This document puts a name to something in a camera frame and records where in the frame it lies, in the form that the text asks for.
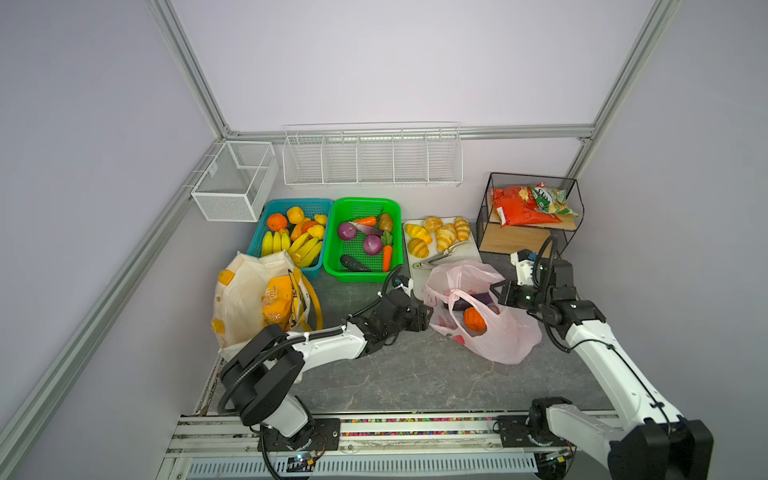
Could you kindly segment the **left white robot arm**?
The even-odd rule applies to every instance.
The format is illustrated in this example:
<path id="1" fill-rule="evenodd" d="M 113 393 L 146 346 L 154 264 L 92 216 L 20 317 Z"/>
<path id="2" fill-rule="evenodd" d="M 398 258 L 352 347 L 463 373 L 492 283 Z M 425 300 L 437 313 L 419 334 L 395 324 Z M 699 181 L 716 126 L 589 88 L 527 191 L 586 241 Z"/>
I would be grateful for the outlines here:
<path id="1" fill-rule="evenodd" d="M 309 408 L 291 393 L 299 377 L 320 366 L 372 355 L 402 332 L 422 332 L 434 309 L 412 293 L 412 279 L 395 267 L 375 299 L 338 326 L 306 333 L 263 328 L 220 371 L 217 412 L 271 434 L 287 448 L 307 447 L 320 433 Z"/>

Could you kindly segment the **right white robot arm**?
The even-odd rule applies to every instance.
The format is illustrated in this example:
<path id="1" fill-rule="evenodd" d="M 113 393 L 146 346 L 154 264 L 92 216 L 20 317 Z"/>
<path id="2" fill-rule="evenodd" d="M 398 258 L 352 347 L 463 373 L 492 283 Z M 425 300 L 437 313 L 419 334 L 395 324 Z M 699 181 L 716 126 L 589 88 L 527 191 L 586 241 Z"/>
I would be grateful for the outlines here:
<path id="1" fill-rule="evenodd" d="M 556 255 L 549 236 L 538 252 L 511 254 L 510 279 L 491 288 L 499 303 L 540 322 L 560 351 L 577 354 L 620 420 L 611 426 L 563 397 L 533 400 L 532 439 L 562 439 L 601 463 L 614 479 L 705 479 L 714 447 L 711 431 L 686 418 L 646 378 L 620 346 L 605 315 L 580 297 L 573 266 Z"/>

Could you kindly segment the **dark purple toy eggplant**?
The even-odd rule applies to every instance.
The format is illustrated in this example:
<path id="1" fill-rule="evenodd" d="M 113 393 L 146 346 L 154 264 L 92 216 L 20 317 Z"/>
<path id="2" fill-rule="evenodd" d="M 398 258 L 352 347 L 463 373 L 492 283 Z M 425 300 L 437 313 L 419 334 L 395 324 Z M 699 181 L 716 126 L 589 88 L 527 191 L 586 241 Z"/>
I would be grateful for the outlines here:
<path id="1" fill-rule="evenodd" d="M 482 300 L 482 296 L 477 296 L 476 294 L 471 294 L 470 297 L 474 300 Z M 454 301 L 453 306 L 450 308 L 451 311 L 458 311 L 458 312 L 464 312 L 469 308 L 472 308 L 473 304 L 469 301 L 467 301 L 464 298 L 458 298 Z"/>

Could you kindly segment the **white canvas tote bag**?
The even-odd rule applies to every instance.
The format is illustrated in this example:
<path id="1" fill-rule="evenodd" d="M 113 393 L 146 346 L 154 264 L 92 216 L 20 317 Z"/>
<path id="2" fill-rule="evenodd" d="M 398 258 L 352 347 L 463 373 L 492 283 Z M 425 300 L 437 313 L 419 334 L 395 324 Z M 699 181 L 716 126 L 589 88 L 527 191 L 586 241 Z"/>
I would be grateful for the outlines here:
<path id="1" fill-rule="evenodd" d="M 264 328 L 261 299 L 274 277 L 289 275 L 294 287 L 293 326 L 284 332 L 310 332 L 324 328 L 319 299 L 302 270 L 285 252 L 266 257 L 239 253 L 217 279 L 212 330 L 219 355 L 226 361 Z"/>

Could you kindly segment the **orange toy pumpkin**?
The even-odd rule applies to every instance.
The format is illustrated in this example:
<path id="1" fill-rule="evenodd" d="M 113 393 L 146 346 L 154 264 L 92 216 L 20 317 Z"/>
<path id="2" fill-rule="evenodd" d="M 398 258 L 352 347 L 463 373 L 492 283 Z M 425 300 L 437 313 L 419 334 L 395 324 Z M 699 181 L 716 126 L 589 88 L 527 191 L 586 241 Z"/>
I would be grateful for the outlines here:
<path id="1" fill-rule="evenodd" d="M 481 313 L 474 307 L 468 308 L 463 315 L 464 324 L 473 331 L 485 331 L 487 324 Z"/>

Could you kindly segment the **pink plastic grocery bag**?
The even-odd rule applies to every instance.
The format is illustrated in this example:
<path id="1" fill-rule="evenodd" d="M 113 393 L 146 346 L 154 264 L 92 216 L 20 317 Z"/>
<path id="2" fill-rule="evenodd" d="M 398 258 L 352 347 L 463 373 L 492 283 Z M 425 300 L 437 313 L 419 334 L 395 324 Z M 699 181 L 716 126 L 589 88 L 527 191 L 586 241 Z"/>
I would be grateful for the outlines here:
<path id="1" fill-rule="evenodd" d="M 503 280 L 495 268 L 475 260 L 435 267 L 422 290 L 424 303 L 433 309 L 430 327 L 487 360 L 521 363 L 542 340 L 539 324 L 525 311 L 502 306 L 494 297 L 487 303 L 479 298 Z M 457 309 L 461 302 L 478 313 L 483 329 L 468 327 L 466 313 Z"/>

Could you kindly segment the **yellow snack bag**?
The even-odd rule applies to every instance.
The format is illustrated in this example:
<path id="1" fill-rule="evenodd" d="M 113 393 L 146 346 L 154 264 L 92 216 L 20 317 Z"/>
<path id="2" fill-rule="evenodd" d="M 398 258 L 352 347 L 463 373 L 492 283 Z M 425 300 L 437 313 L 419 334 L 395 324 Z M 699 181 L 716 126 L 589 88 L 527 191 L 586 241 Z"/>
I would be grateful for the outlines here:
<path id="1" fill-rule="evenodd" d="M 283 331 L 293 326 L 294 287 L 289 275 L 274 277 L 267 283 L 261 305 L 264 326 L 278 325 Z"/>

